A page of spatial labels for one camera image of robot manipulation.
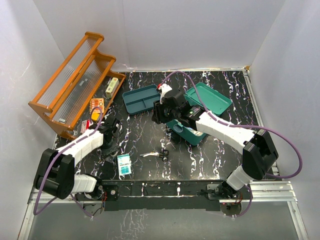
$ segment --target marble pattern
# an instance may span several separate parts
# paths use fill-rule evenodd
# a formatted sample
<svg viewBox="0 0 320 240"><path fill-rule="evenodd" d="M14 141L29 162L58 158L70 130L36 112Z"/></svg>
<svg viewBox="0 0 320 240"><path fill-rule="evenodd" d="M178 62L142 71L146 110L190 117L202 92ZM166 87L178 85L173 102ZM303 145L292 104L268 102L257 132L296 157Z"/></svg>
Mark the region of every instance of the marble pattern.
<svg viewBox="0 0 320 240"><path fill-rule="evenodd" d="M103 180L224 180L242 162L242 156L235 149L213 136L206 136L197 146L167 128L151 121L153 111L128 115L122 94L151 84L158 85L168 72L128 72L126 80L111 105L106 117L113 116L121 121L117 143L119 154L129 154L132 174L119 177L116 157L103 158L98 148L86 156L75 169L76 174L91 174ZM232 100L232 105L222 118L234 124L256 125L257 118L250 99L242 71L190 71L195 83L203 82ZM105 98L108 81L98 89L95 97ZM186 91L191 83L181 74L172 76L167 82L172 88ZM80 135L81 121L89 119L89 109L82 115L74 130ZM57 137L55 147L66 144ZM169 161L140 154L169 150Z"/></svg>

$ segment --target cracked marble panel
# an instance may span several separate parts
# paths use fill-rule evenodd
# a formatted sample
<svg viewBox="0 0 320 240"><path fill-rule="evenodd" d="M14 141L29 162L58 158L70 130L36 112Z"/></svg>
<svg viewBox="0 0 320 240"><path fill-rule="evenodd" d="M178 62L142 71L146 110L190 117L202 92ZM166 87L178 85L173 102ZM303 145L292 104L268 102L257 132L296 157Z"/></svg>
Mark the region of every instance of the cracked marble panel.
<svg viewBox="0 0 320 240"><path fill-rule="evenodd" d="M103 158L96 149L77 166L76 174L92 174L103 180L224 180L242 162L242 156L231 146L213 136L206 136L197 146L190 145L165 124L151 121L153 111L128 115L122 94L151 84L158 85L168 72L128 72L106 117L113 116L121 121L117 142L121 154L129 154L132 174L119 177L116 157ZM187 72L195 83L203 82L232 100L231 106L222 118L234 124L256 125L257 119L242 71L190 71ZM104 97L107 82L100 86L96 98ZM190 89L191 83L182 75L176 74L167 82L172 88L181 91ZM80 135L81 121L89 119L89 108L82 115L74 130ZM57 137L56 147L66 144ZM169 150L169 161L140 154Z"/></svg>

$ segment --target metal frame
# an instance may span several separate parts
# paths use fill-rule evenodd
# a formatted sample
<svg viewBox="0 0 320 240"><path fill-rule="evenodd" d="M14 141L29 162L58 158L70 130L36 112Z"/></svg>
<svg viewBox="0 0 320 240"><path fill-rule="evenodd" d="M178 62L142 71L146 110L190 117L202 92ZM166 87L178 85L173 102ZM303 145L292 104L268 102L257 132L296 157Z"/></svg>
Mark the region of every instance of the metal frame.
<svg viewBox="0 0 320 240"><path fill-rule="evenodd" d="M180 71L242 71L244 75L244 79L246 82L246 86L248 88L248 92L251 98L251 102L253 105L253 109L258 121L258 124L260 126L263 126L262 118L256 103L256 99L252 90L251 81L248 75L248 71L245 68L188 68L188 69L179 69ZM157 71L139 71L139 72L159 72ZM273 164L272 170L274 174L279 174L277 164ZM292 184L290 181L254 181L250 184L252 189L252 195L253 195L253 202L287 202L291 217L298 235L298 239L300 240L307 240L308 235L307 231L305 229L303 220L300 215L300 211L297 204L297 198L296 194L294 192L294 189L292 187ZM38 190L32 189L32 192L30 194L30 198L28 201L28 207L26 210L26 214L21 226L20 234L18 239L19 240L27 240L32 222L34 219L33 216L33 208L35 205L36 197L38 194ZM183 196L170 196L170 197L176 197L176 198L183 198ZM43 193L40 197L39 203L44 204L47 203L49 200L52 199L52 196L47 193ZM228 200L223 199L219 201L220 203L229 203L234 202L234 200ZM59 203L74 203L73 200L68 197L66 199L56 199L54 201L55 204ZM101 201L80 201L80 204L101 204Z"/></svg>

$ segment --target green plastic container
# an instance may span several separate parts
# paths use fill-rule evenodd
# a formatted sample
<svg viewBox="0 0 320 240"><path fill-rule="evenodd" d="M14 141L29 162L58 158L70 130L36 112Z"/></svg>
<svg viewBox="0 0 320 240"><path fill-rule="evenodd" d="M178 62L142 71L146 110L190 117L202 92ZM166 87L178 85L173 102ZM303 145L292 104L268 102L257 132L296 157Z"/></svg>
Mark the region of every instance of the green plastic container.
<svg viewBox="0 0 320 240"><path fill-rule="evenodd" d="M232 103L229 98L225 97L211 87L205 85L203 82L197 83L195 87L198 90L200 98L204 102L206 107L217 116L220 116ZM190 88L186 92L184 97L191 106L202 106L194 87ZM206 133L195 131L192 128L185 127L177 120L172 120L166 125L194 146L198 145L201 140L207 135Z"/></svg>

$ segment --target yellow object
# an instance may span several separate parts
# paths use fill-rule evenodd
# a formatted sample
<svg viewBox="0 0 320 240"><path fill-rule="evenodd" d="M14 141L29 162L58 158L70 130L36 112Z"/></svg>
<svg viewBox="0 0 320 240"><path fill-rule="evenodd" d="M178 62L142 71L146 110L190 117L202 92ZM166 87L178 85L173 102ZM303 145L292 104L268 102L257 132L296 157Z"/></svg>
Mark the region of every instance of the yellow object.
<svg viewBox="0 0 320 240"><path fill-rule="evenodd" d="M92 109L94 109L95 107L100 107L103 114L105 111L105 100L103 98L92 98L90 101L90 113L92 112ZM99 115L99 109L93 110L92 120L98 121Z"/></svg>
<svg viewBox="0 0 320 240"><path fill-rule="evenodd" d="M109 86L105 90L106 97L112 98L118 86L119 86L118 78L113 77L112 80L110 81Z"/></svg>

